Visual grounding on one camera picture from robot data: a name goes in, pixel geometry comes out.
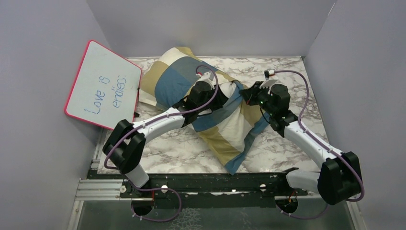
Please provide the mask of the blue beige checked pillowcase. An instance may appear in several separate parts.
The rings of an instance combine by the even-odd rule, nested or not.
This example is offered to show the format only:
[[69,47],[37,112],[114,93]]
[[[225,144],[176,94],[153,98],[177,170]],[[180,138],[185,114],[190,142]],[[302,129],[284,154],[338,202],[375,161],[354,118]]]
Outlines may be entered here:
[[[204,74],[212,70],[216,72],[220,84],[237,80],[197,58],[190,48],[173,47],[144,73],[140,80],[139,99],[167,110],[190,93],[198,80],[196,71]],[[192,122],[193,130],[230,174],[237,172],[255,138],[267,125],[259,106],[247,105],[241,95],[228,99],[221,109]]]

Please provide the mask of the white pillow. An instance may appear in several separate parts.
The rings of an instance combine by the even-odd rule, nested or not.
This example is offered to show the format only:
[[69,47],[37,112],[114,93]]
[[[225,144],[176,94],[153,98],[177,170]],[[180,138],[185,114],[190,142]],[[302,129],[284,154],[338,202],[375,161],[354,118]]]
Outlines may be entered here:
[[220,84],[220,90],[221,92],[228,98],[228,99],[232,99],[232,98],[237,98],[240,96],[240,90],[244,89],[244,85],[237,81],[237,80],[233,80],[233,81],[229,81],[229,82],[225,82],[225,83],[221,83]]

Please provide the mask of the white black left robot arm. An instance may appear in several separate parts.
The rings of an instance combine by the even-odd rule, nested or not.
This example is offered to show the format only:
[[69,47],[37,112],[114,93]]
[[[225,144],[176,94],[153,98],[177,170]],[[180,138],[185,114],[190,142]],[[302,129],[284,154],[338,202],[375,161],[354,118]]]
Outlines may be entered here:
[[140,164],[145,145],[151,140],[175,129],[183,128],[199,117],[203,111],[211,112],[223,107],[228,98],[219,86],[198,81],[189,95],[181,98],[165,112],[147,120],[130,123],[121,120],[105,142],[102,151],[133,185],[136,195],[150,192],[149,176]]

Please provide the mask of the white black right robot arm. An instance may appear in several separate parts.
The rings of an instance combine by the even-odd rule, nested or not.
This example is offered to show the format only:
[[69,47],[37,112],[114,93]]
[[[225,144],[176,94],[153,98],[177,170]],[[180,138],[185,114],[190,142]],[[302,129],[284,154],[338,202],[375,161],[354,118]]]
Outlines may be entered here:
[[364,194],[357,155],[342,152],[308,129],[289,109],[291,97],[285,85],[268,86],[265,81],[257,81],[239,93],[247,105],[259,106],[267,113],[271,128],[298,146],[320,169],[319,172],[306,172],[291,168],[282,172],[282,178],[276,182],[280,194],[288,195],[294,189],[303,189],[318,193],[329,205]]

